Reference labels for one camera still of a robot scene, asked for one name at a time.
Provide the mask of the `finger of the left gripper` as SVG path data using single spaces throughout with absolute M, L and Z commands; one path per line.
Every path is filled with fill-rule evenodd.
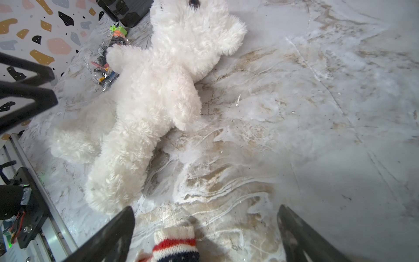
M 31 119 L 58 104 L 53 90 L 41 87 L 55 79 L 53 69 L 31 61 L 1 53 L 1 63 L 36 73 L 31 78 L 16 82 L 1 81 L 1 98 L 17 97 L 33 100 L 32 103 L 1 117 L 1 133 Z

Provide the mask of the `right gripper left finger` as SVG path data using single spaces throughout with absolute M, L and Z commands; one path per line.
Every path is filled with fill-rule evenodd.
M 127 206 L 65 262 L 126 262 L 134 227 L 134 211 Z

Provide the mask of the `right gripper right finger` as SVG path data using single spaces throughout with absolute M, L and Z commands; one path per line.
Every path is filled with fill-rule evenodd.
M 287 262 L 350 262 L 286 205 L 280 206 L 277 223 Z

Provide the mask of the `red white striped sweater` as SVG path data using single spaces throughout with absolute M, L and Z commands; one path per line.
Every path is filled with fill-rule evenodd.
M 154 233 L 151 253 L 140 251 L 135 262 L 199 262 L 193 226 L 163 228 Z

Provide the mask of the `white teddy bear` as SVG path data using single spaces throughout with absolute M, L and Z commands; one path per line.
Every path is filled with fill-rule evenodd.
M 109 47 L 106 60 L 118 78 L 50 136 L 53 156 L 91 165 L 85 199 L 107 215 L 139 199 L 161 137 L 200 117 L 195 83 L 234 54 L 247 32 L 226 1 L 154 1 L 149 17 L 151 46 Z

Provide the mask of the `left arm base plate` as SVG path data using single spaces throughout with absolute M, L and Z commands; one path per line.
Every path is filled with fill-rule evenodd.
M 1 185 L 1 220 L 15 219 L 8 231 L 12 234 L 11 242 L 17 242 L 23 249 L 39 233 L 49 208 L 28 168 L 19 168 L 12 179 L 6 177 L 3 169 L 15 164 L 12 160 L 1 165 L 4 182 Z

